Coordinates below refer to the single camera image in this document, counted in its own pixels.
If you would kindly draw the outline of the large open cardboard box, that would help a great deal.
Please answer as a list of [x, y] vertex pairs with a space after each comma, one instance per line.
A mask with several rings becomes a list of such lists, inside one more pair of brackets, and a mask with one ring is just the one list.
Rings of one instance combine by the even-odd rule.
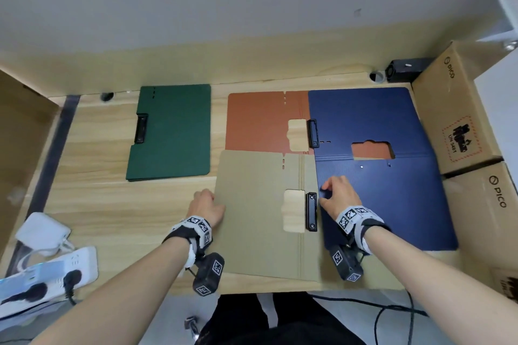
[[0, 69], [0, 261], [59, 110]]

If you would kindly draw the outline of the person's left forearm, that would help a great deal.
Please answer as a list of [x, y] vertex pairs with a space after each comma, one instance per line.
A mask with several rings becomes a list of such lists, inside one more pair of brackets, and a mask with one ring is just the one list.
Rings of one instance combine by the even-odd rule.
[[189, 250], [186, 239], [169, 238], [57, 319], [30, 345], [138, 345]]

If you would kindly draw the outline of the person's right forearm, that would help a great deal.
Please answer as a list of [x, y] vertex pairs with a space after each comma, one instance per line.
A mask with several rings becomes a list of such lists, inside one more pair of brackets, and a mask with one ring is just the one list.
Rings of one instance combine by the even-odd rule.
[[364, 240], [456, 345], [518, 345], [518, 304], [380, 226]]

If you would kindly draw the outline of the small metal clip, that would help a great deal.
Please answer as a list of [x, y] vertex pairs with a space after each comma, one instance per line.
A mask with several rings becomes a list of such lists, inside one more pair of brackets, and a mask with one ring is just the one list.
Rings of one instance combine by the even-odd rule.
[[189, 316], [184, 321], [184, 328], [187, 330], [194, 341], [197, 341], [199, 338], [200, 331], [198, 329], [198, 317], [197, 316]]

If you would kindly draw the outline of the khaki clip folder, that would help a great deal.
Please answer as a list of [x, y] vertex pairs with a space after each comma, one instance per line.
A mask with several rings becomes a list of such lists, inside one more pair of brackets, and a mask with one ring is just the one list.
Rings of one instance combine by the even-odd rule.
[[318, 192], [314, 155], [224, 150], [215, 202], [223, 221], [211, 250], [233, 274], [324, 282], [321, 221], [306, 229], [306, 195]]

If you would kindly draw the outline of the marker-printed right wrist band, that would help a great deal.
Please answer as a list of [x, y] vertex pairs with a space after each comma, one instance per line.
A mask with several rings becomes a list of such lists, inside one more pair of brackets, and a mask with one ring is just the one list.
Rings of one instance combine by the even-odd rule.
[[340, 212], [335, 223], [345, 234], [347, 243], [368, 256], [372, 255], [372, 252], [365, 241], [366, 231], [374, 226], [392, 231], [376, 213], [363, 205], [348, 206]]

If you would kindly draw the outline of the black power plug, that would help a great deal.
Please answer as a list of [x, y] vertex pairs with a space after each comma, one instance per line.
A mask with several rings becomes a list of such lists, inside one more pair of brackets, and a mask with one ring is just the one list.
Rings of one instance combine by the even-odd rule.
[[63, 286], [65, 293], [73, 293], [74, 287], [78, 285], [82, 280], [82, 273], [81, 270], [72, 270], [69, 271], [64, 279], [63, 279]]
[[28, 302], [34, 303], [41, 299], [43, 299], [48, 292], [48, 286], [46, 283], [36, 283], [33, 284], [29, 289], [23, 291], [21, 293], [10, 296], [0, 303], [0, 305], [4, 305], [7, 303], [14, 302]]

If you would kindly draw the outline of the orange clip folder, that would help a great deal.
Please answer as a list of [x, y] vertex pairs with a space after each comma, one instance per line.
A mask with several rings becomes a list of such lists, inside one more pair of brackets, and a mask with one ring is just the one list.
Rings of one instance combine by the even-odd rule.
[[225, 150], [236, 155], [245, 152], [255, 160], [275, 160], [285, 165], [287, 157], [310, 155], [328, 149], [332, 139], [320, 132], [320, 147], [308, 144], [307, 120], [310, 113], [308, 91], [246, 92], [229, 95]]

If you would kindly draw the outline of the person's left hand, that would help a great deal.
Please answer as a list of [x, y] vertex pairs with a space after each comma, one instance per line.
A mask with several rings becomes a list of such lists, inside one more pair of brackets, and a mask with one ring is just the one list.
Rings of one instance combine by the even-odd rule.
[[217, 227], [220, 223], [211, 223], [211, 207], [216, 204], [214, 202], [214, 194], [209, 189], [196, 191], [193, 195], [193, 200], [189, 205], [187, 217], [198, 216], [202, 217], [210, 224], [212, 228]]

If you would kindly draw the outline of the person's black trousers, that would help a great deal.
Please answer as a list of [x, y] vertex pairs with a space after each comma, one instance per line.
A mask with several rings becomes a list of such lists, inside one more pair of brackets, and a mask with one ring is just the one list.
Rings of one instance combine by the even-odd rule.
[[307, 292], [273, 294], [270, 328], [257, 294], [219, 297], [195, 345], [366, 345]]

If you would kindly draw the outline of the blue clip folder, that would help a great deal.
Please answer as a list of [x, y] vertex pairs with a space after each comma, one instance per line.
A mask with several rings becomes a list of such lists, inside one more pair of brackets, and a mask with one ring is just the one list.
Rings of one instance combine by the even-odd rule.
[[423, 251], [458, 241], [437, 158], [404, 87], [308, 92], [318, 185], [345, 175], [364, 206]]

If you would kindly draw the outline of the cardboard box with red label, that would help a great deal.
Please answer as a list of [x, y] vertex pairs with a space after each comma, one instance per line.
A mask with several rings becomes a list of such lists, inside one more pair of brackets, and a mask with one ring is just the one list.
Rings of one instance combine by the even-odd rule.
[[412, 82], [442, 175], [502, 160], [475, 79], [507, 54], [501, 42], [452, 41]]

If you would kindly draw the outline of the white power adapter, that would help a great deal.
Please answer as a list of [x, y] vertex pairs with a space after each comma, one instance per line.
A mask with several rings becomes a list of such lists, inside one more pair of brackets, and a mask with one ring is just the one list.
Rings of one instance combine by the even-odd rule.
[[69, 253], [75, 246], [68, 240], [71, 229], [43, 212], [33, 212], [17, 230], [16, 240], [44, 257]]

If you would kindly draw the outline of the black clip of green folder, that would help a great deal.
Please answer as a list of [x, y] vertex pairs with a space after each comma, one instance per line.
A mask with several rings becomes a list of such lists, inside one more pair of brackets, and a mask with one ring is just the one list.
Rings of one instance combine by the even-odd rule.
[[146, 128], [149, 115], [147, 113], [137, 114], [137, 125], [135, 130], [134, 144], [143, 144], [146, 139]]

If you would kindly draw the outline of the green clip folder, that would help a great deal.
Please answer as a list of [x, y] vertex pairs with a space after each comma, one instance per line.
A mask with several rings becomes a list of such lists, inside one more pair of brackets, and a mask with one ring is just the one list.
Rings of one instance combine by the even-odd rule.
[[131, 146], [129, 182], [210, 172], [211, 86], [142, 86], [136, 115], [149, 115], [146, 139]]

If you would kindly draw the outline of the white power strip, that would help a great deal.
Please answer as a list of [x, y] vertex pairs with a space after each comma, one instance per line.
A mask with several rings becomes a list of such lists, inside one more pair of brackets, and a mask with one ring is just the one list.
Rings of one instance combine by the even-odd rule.
[[0, 279], [0, 303], [10, 296], [26, 291], [33, 284], [46, 283], [48, 286], [46, 296], [37, 302], [14, 302], [0, 305], [0, 320], [20, 315], [45, 303], [65, 297], [63, 279], [72, 270], [81, 270], [82, 273], [82, 280], [74, 289], [93, 283], [99, 275], [96, 247], [83, 247]]

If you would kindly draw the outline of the marker-printed wrist band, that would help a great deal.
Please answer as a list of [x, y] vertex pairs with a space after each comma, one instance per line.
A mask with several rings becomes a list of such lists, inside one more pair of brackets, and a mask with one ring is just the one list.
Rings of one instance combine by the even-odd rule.
[[212, 243], [212, 228], [205, 218], [190, 216], [174, 225], [162, 243], [172, 237], [186, 239], [190, 244], [188, 259], [184, 265], [184, 270], [187, 270], [205, 256]]
[[392, 231], [376, 213], [363, 205], [348, 206], [340, 212], [335, 223], [345, 234], [347, 243], [368, 256], [372, 255], [372, 252], [365, 241], [366, 231], [374, 226]]

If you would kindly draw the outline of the black clip of khaki folder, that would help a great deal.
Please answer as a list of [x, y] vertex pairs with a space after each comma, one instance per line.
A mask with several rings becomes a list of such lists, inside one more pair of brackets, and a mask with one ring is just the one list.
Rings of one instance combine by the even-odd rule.
[[306, 193], [306, 230], [318, 231], [318, 195], [315, 192]]

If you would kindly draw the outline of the plain cardboard box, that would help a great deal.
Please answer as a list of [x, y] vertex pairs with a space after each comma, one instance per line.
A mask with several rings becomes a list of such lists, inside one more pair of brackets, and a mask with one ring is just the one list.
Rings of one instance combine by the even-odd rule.
[[518, 270], [518, 192], [506, 162], [443, 186], [460, 250], [490, 268]]

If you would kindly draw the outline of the person's right hand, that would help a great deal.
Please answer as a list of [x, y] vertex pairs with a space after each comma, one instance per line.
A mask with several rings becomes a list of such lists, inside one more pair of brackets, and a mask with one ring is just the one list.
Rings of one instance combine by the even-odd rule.
[[323, 191], [330, 191], [330, 198], [336, 201], [336, 213], [328, 213], [329, 216], [336, 221], [344, 210], [351, 206], [360, 206], [362, 202], [350, 184], [346, 176], [332, 176], [322, 185]]

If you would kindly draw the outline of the small black device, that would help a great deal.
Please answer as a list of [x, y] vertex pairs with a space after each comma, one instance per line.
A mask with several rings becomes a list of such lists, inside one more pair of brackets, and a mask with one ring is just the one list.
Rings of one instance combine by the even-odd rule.
[[412, 83], [434, 60], [434, 58], [392, 60], [385, 69], [386, 80], [389, 83]]

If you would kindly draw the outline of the marker-printed left wrist band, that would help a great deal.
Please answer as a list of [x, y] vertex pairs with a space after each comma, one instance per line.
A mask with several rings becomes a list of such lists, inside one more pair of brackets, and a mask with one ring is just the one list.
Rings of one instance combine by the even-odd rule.
[[186, 239], [190, 244], [188, 259], [184, 265], [184, 270], [187, 270], [205, 256], [212, 243], [212, 228], [205, 218], [190, 216], [174, 225], [162, 243], [172, 237]]

